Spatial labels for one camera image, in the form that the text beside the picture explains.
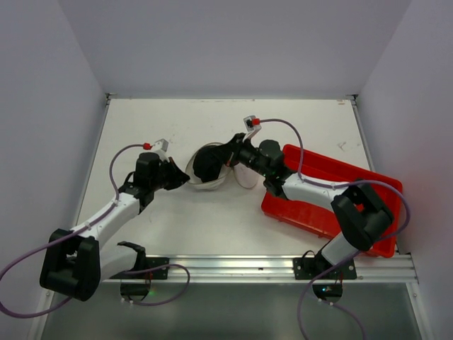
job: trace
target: red tray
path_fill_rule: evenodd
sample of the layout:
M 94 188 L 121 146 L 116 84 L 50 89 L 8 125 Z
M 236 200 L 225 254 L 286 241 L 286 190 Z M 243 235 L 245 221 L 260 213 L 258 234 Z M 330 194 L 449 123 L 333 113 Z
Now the red tray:
M 286 165 L 291 170 L 296 171 L 300 160 L 300 148 L 295 147 L 294 145 L 285 145 L 285 147 L 283 147 L 283 153 L 285 154 Z M 328 181 L 374 179 L 390 184 L 398 191 L 403 192 L 403 185 L 396 179 L 376 174 L 357 166 L 343 163 L 342 161 L 337 161 L 307 150 L 304 151 L 304 164 L 302 165 L 302 172 L 307 176 L 316 177 L 318 179 L 326 179 Z M 401 200 L 397 195 L 388 189 L 375 185 L 372 185 L 372 187 L 387 204 L 395 217 L 394 223 L 384 233 L 384 235 L 387 235 L 394 232 L 398 227 Z M 263 203 L 261 204 L 261 209 L 267 216 L 274 217 L 279 221 L 283 221 L 294 225 L 295 227 L 313 232 L 320 237 L 332 239 L 341 231 L 336 217 L 331 211 L 309 203 L 283 200 L 266 193 Z M 377 242 L 367 252 L 367 254 L 392 257 L 395 252 L 395 243 L 395 237 Z

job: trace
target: purple cable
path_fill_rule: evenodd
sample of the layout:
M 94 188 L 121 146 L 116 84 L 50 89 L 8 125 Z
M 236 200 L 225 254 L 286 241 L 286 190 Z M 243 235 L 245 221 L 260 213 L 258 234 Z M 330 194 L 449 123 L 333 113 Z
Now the purple cable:
M 133 147 L 143 147 L 143 145 L 142 144 L 132 144 L 132 145 L 128 145 L 126 147 L 123 147 L 120 151 L 118 151 L 116 153 L 116 155 L 112 158 L 112 161 L 110 162 L 110 167 L 109 167 L 108 171 L 109 171 L 110 181 L 112 182 L 113 189 L 115 190 L 115 199 L 116 200 L 118 200 L 118 198 L 120 197 L 120 193 L 118 191 L 118 187 L 117 187 L 117 185 L 115 183 L 115 180 L 113 179 L 113 164 L 115 163 L 115 161 L 118 158 L 118 156 L 120 156 L 120 154 L 122 154 L 125 150 L 131 149 Z M 89 224 L 90 225 L 95 225 L 95 224 L 99 223 L 108 214 L 110 214 L 113 209 L 115 209 L 115 206 L 116 206 L 116 204 L 112 203 L 112 205 L 102 215 L 100 215 L 99 217 L 97 217 L 93 221 L 90 221 Z M 54 240 L 54 241 L 52 241 L 50 243 L 43 244 L 42 246 L 39 246 L 38 248 L 36 248 L 34 250 L 30 250 L 29 252 L 25 253 L 24 255 L 19 256 L 17 259 L 15 259 L 10 264 L 8 264 L 5 268 L 3 268 L 2 271 L 0 271 L 0 281 L 3 279 L 5 274 L 8 273 L 8 271 L 11 268 L 13 268 L 16 264 L 19 264 L 23 260 L 25 260 L 28 257 L 38 253 L 39 251 L 42 251 L 44 249 L 53 247 L 53 246 L 55 246 L 55 245 L 57 245 L 59 243 L 62 243 L 64 241 L 68 240 L 68 239 L 71 239 L 72 237 L 75 237 L 75 236 L 81 234 L 82 232 L 85 232 L 87 229 L 88 229 L 88 226 L 82 227 L 81 229 L 79 229 L 79 230 L 77 230 L 75 232 L 72 232 L 71 234 L 69 234 L 67 236 L 64 236 L 64 237 L 61 237 L 59 239 L 56 239 L 56 240 Z M 3 305 L 3 303 L 0 302 L 0 312 L 3 312 L 4 314 L 9 315 L 10 317 L 15 317 L 17 319 L 30 319 L 32 317 L 41 317 L 43 315 L 51 313 L 54 310 L 57 310 L 58 308 L 60 308 L 60 307 L 64 306 L 65 304 L 67 304 L 70 300 L 71 300 L 71 298 L 67 297 L 63 301 L 59 302 L 58 304 L 56 304 L 55 306 L 53 306 L 53 307 L 51 307 L 51 308 L 49 308 L 47 310 L 43 310 L 41 312 L 36 312 L 36 313 L 30 313 L 30 314 L 21 314 L 21 313 L 13 312 L 12 310 L 9 310 L 8 308 L 6 308 Z
M 160 269 L 164 269 L 164 268 L 168 268 L 168 267 L 178 267 L 178 268 L 183 269 L 187 273 L 187 281 L 185 282 L 183 289 L 178 294 L 170 297 L 167 300 L 159 301 L 159 302 L 140 302 L 140 301 L 133 301 L 133 300 L 130 300 L 130 301 L 132 301 L 132 303 L 134 305 L 145 306 L 145 307 L 155 307 L 155 306 L 165 305 L 166 303 L 172 302 L 172 301 L 176 300 L 177 298 L 179 298 L 182 294 L 184 294 L 189 286 L 190 273 L 189 273 L 189 270 L 185 266 L 182 266 L 180 264 L 176 264 L 176 263 L 164 264 L 159 267 L 144 269 L 143 271 L 123 271 L 122 273 L 127 274 L 127 275 L 145 274 L 145 273 L 152 273 L 153 271 L 158 271 Z
M 382 241 L 382 240 L 385 240 L 385 239 L 388 239 L 390 237 L 398 235 L 400 232 L 405 230 L 405 228 L 408 226 L 409 221 L 411 220 L 411 209 L 409 207 L 409 203 L 406 200 L 406 198 L 403 196 L 403 194 L 400 193 L 398 190 L 396 190 L 393 186 L 391 186 L 391 185 L 389 185 L 387 183 L 384 183 L 384 182 L 381 182 L 381 181 L 375 181 L 375 180 L 359 180 L 359 181 L 354 181 L 354 182 L 349 182 L 349 183 L 338 184 L 337 186 L 331 186 L 331 185 L 328 185 L 328 184 L 312 181 L 311 179 L 308 179 L 308 178 L 304 178 L 302 176 L 302 164 L 304 162 L 304 144 L 302 143 L 301 135 L 299 134 L 299 131 L 297 131 L 296 127 L 293 126 L 293 124 L 291 124 L 290 122 L 288 122 L 286 120 L 283 120 L 283 119 L 278 119 L 278 118 L 262 119 L 262 120 L 260 120 L 260 122 L 261 123 L 271 123 L 271 122 L 283 123 L 285 125 L 288 125 L 294 131 L 294 133 L 297 136 L 297 139 L 299 140 L 299 146 L 300 146 L 300 160 L 299 160 L 299 166 L 297 167 L 297 174 L 298 174 L 299 178 L 301 179 L 301 181 L 305 181 L 308 184 L 311 184 L 313 186 L 318 186 L 318 187 L 327 188 L 327 189 L 332 189 L 332 188 L 333 189 L 341 189 L 341 188 L 347 188 L 349 186 L 355 186 L 357 184 L 376 184 L 378 186 L 383 186 L 383 187 L 389 189 L 390 191 L 393 191 L 401 199 L 401 202 L 403 202 L 404 208 L 406 209 L 406 219 L 404 220 L 403 224 L 395 232 L 392 232 L 392 233 L 386 235 L 385 237 L 380 238 L 379 241 Z M 297 322 L 299 324 L 300 332 L 302 333 L 302 335 L 304 336 L 304 338 L 306 340 L 308 340 L 309 337 L 308 337 L 308 334 L 305 332 L 304 326 L 302 324 L 302 314 L 301 314 L 302 302 L 303 302 L 303 300 L 305 298 L 305 295 L 309 291 L 310 287 L 313 285 L 314 281 L 324 277 L 326 274 L 330 273 L 332 270 L 342 266 L 347 261 L 349 261 L 349 260 L 353 259 L 354 257 L 356 257 L 359 253 L 360 253 L 360 251 L 357 251 L 352 256 L 349 256 L 348 258 L 342 260 L 341 262 L 337 263 L 336 265 L 330 267 L 326 271 L 324 271 L 324 272 L 320 273 L 319 275 L 315 276 L 314 278 L 312 278 L 310 280 L 310 282 L 306 285 L 305 289 L 302 291 L 302 294 L 300 295 L 300 298 L 299 298 L 299 302 L 297 303 Z M 351 311 L 347 310 L 346 308 L 344 308 L 344 307 L 342 307 L 340 305 L 333 304 L 333 306 L 338 308 L 339 310 L 342 310 L 345 313 L 349 314 L 357 322 L 357 324 L 359 325 L 360 331 L 362 332 L 362 338 L 363 339 L 367 338 L 367 335 L 365 333 L 365 328 L 363 327 L 363 324 L 360 322 L 359 318 L 355 314 L 353 314 Z

